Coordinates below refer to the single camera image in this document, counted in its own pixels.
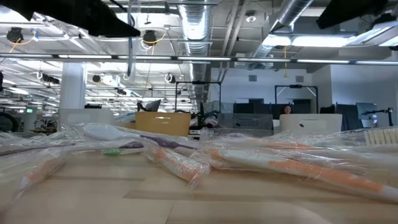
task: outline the woman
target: woman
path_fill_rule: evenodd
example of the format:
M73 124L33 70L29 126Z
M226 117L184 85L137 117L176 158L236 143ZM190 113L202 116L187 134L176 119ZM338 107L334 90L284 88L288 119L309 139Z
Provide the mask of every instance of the woman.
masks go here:
M280 111L280 114L291 114L291 113L293 113L293 109L290 105L284 106Z

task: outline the wooden table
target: wooden table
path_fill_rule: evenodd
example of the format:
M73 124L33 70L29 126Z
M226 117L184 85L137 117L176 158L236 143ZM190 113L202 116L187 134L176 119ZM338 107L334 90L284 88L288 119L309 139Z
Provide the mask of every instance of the wooden table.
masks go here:
M144 156L74 154L4 216L3 224L398 223L398 205L342 194L314 180L251 172L187 183Z

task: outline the ventilation duct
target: ventilation duct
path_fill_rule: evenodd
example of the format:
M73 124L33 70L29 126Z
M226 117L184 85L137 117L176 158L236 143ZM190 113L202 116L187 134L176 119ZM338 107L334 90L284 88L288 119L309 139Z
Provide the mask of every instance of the ventilation duct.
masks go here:
M209 44L205 42L209 38L210 6L189 4L179 5L178 9L182 18L184 39L192 40L192 42L185 44L187 54L189 56L208 56ZM191 81L209 81L205 80L205 73L206 64L190 64ZM202 99L202 89L202 86L193 86L195 100Z
M294 22L301 16L304 10L311 5L312 2L313 0L284 0L280 7L280 11L266 19L266 26L263 28L266 38L263 43L250 54L250 57L266 57L275 47L275 45L266 44L269 34L283 27L290 27L290 30L292 31ZM259 68L258 63L249 63L247 66L248 70Z

